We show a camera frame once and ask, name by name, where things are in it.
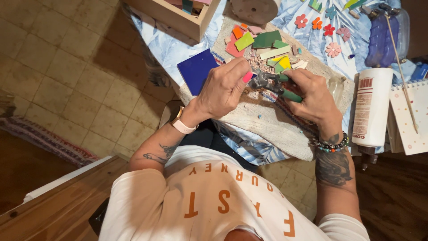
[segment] ceramic flower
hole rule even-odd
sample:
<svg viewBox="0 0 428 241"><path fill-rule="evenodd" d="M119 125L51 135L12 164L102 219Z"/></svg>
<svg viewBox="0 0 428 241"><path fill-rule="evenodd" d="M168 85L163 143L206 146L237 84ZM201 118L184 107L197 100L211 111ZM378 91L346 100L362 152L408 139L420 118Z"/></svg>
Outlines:
<svg viewBox="0 0 428 241"><path fill-rule="evenodd" d="M297 16L296 21L294 22L294 24L297 25L297 28L306 27L306 23L308 22L308 19L305 17L306 15L304 13L300 16Z"/></svg>
<svg viewBox="0 0 428 241"><path fill-rule="evenodd" d="M329 57L334 58L342 52L342 49L340 48L339 44L333 42L327 45L327 49L325 50L325 52L328 53Z"/></svg>
<svg viewBox="0 0 428 241"><path fill-rule="evenodd" d="M320 20L321 20L321 18L317 17L314 21L312 21L312 29L321 30L322 21L320 21Z"/></svg>
<svg viewBox="0 0 428 241"><path fill-rule="evenodd" d="M328 8L328 9L326 9L325 10L325 12L326 12L326 15L325 15L325 17L326 18L329 18L330 20L333 20L333 18L336 16L336 14L337 14L337 12L336 12L336 8L335 7L330 7L330 8Z"/></svg>
<svg viewBox="0 0 428 241"><path fill-rule="evenodd" d="M341 27L336 31L336 34L340 35L344 42L348 41L351 37L351 33L347 27Z"/></svg>
<svg viewBox="0 0 428 241"><path fill-rule="evenodd" d="M331 24L328 24L326 26L324 26L324 36L332 36L333 35L333 31L335 30L335 27L332 27Z"/></svg>

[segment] white t-shirt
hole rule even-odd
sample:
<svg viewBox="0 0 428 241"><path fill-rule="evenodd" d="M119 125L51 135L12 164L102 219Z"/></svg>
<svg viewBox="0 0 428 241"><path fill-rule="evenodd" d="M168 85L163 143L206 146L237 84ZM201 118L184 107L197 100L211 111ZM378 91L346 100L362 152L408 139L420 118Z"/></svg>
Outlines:
<svg viewBox="0 0 428 241"><path fill-rule="evenodd" d="M343 214L317 227L272 183L217 151L178 147L165 173L128 172L113 183L100 241L223 241L234 229L264 241L369 240Z"/></svg>

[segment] shirt sleeve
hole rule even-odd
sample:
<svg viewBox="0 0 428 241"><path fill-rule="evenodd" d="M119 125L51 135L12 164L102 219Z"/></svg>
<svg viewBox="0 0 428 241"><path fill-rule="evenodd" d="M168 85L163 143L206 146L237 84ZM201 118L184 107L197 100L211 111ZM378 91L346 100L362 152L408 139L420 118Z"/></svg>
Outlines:
<svg viewBox="0 0 428 241"><path fill-rule="evenodd" d="M167 191L165 178L155 169L120 176L111 188L99 240L131 240L135 236L148 240Z"/></svg>
<svg viewBox="0 0 428 241"><path fill-rule="evenodd" d="M364 225L348 215L326 215L321 219L318 227L332 241L370 241Z"/></svg>

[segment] pink fingernail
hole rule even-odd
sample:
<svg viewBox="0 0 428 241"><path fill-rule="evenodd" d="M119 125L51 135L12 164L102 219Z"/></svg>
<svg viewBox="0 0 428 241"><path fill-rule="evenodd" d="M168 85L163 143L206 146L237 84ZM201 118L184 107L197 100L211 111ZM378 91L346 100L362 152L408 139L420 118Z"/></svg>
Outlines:
<svg viewBox="0 0 428 241"><path fill-rule="evenodd" d="M248 81L250 81L251 77L253 76L253 73L248 72L247 74L245 74L245 76L242 78L242 81L244 81L244 83L247 83Z"/></svg>

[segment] blue floral tablecloth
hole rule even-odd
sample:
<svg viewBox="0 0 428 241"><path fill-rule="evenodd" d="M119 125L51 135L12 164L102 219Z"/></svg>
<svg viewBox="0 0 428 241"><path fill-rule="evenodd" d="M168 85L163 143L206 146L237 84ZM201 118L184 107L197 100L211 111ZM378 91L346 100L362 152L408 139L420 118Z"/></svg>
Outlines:
<svg viewBox="0 0 428 241"><path fill-rule="evenodd" d="M334 6L337 16L333 19L325 18L325 11L319 14L308 7L309 0L282 0L276 18L271 21L273 25L293 36L302 43L314 56L333 70L342 73L349 79L354 79L354 75L367 69L364 60L368 53L369 36L371 23L369 18L363 13L355 10L360 19L353 18L347 11L342 12L347 0L319 0L325 8ZM368 0L365 4L374 8L380 3L387 3L391 7L400 8L400 0ZM170 86L174 81L178 86L185 84L177 64L190 58L191 56L211 48L220 32L223 23L223 10L226 0L221 0L204 36L200 43L192 40L174 29L156 21L138 10L123 5L125 13L132 20L134 26L141 35L146 64L148 65L149 80L157 86ZM305 28L297 29L294 21L296 17L306 14L309 20ZM351 38L343 42L342 38L333 36L324 37L323 32L313 30L311 22L316 17L320 17L323 26L332 24L333 27L347 27L351 32ZM331 42L338 42L342 47L342 54L336 58L330 58L325 53L326 46ZM355 58L349 60L348 55L355 54ZM410 79L415 70L415 65L408 61L402 65L404 75ZM395 75L399 76L398 66L393 64ZM350 133L352 131L353 115L348 108L343 117L342 128ZM231 126L219 121L214 121L217 129L225 142L243 158L255 165L263 165L289 158L290 156L282 152L262 137L241 128ZM378 147L377 152L382 152L383 147Z"/></svg>

